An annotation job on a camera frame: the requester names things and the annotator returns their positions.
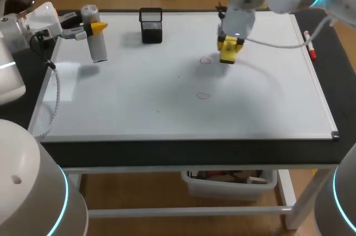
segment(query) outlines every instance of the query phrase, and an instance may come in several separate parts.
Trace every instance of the floor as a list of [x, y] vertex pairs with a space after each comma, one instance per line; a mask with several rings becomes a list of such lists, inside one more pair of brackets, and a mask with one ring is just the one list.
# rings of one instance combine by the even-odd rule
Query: floor
[[[227, 0], [36, 0], [36, 5], [51, 1], [57, 9], [78, 9], [84, 4], [96, 4], [101, 9], [213, 9]], [[339, 38], [356, 68], [355, 32], [338, 23]], [[298, 196], [312, 177], [311, 170], [291, 170], [295, 193]], [[195, 199], [188, 195], [179, 173], [142, 173], [87, 175], [81, 191], [89, 209], [235, 206], [244, 203], [226, 200]], [[265, 194], [254, 205], [277, 205], [278, 190]], [[196, 218], [130, 218], [90, 220], [88, 236], [109, 235], [253, 235], [253, 236], [315, 236], [313, 216], [296, 232], [287, 232], [279, 216], [196, 217]]]

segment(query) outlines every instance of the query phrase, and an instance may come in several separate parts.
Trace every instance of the table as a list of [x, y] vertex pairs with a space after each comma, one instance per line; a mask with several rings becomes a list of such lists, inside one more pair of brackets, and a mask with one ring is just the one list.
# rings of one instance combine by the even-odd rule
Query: table
[[[296, 14], [300, 30], [312, 30], [323, 18], [322, 11]], [[119, 173], [133, 171], [181, 171], [213, 169], [279, 169], [279, 186], [285, 206], [263, 208], [182, 208], [182, 209], [113, 209], [90, 210], [90, 216], [168, 216], [168, 215], [238, 215], [287, 214], [289, 229], [296, 229], [309, 214], [321, 185], [356, 142], [356, 84], [353, 69], [338, 41], [335, 31], [324, 28], [314, 42], [318, 54], [313, 63], [339, 133], [339, 139], [138, 139], [120, 141], [43, 142], [43, 146], [68, 174]], [[34, 106], [45, 79], [46, 68], [39, 62], [15, 57], [27, 86], [23, 98], [2, 107], [0, 118], [28, 128]], [[288, 171], [291, 168], [321, 168], [295, 200]]]

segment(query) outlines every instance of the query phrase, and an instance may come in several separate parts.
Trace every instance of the plastic storage bin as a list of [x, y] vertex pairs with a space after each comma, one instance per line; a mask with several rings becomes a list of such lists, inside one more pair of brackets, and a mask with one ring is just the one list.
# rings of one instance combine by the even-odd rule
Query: plastic storage bin
[[265, 191], [274, 189], [277, 184], [276, 170], [262, 171], [261, 177], [268, 181], [267, 184], [227, 183], [192, 179], [187, 175], [189, 173], [189, 171], [182, 171], [182, 179], [188, 184], [189, 194], [197, 197], [256, 201]]

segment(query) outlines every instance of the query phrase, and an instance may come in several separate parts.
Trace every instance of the pen holder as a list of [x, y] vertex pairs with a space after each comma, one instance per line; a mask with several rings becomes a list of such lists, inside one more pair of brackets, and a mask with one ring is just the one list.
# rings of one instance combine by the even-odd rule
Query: pen holder
[[141, 8], [142, 43], [162, 43], [162, 8]]

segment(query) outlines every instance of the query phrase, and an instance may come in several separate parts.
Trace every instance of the marker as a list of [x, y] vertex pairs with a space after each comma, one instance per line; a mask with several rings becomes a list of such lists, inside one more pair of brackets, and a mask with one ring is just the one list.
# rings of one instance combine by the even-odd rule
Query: marker
[[[310, 38], [308, 31], [304, 31], [304, 37], [305, 37], [306, 41]], [[311, 41], [308, 44], [308, 49], [309, 49], [310, 59], [312, 61], [315, 61], [317, 59], [317, 54], [315, 53], [315, 50], [314, 50], [314, 47], [313, 47], [313, 44]]]

